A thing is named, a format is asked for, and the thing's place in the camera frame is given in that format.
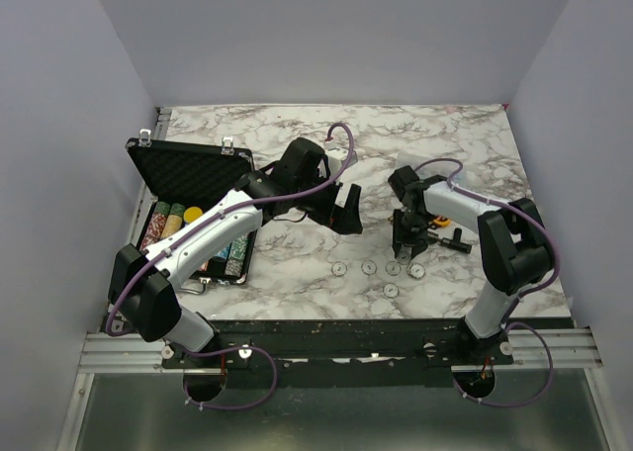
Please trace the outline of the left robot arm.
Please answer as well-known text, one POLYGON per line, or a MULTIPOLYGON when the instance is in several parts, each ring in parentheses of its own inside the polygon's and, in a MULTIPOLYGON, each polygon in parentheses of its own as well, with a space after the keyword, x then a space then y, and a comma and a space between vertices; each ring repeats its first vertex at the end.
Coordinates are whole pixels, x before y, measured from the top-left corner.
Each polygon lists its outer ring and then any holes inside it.
POLYGON ((180 305, 177 290, 224 247, 292 209, 339 234, 359 234, 360 188, 352 185, 346 203, 336 203, 340 177, 356 161, 353 145, 341 159, 333 150, 303 137, 294 139, 271 166, 242 175, 199 219, 143 250, 128 244, 116 255, 106 331, 117 337, 117 316, 145 341, 158 339, 185 349, 199 367, 220 352, 215 328, 180 305))

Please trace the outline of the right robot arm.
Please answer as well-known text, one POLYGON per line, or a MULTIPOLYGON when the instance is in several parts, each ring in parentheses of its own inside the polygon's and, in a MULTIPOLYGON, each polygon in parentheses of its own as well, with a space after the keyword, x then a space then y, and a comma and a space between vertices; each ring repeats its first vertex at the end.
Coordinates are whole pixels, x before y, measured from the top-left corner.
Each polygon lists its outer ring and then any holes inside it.
POLYGON ((554 241, 542 224, 535 204, 489 199, 464 189, 449 176, 422 179, 406 165, 394 171, 388 183, 403 207, 392 220, 392 249, 416 257, 430 243, 431 221, 443 217, 479 237, 486 282, 475 305, 458 324, 455 351, 475 364, 491 352, 491 342, 523 297, 551 284, 560 272, 554 241))

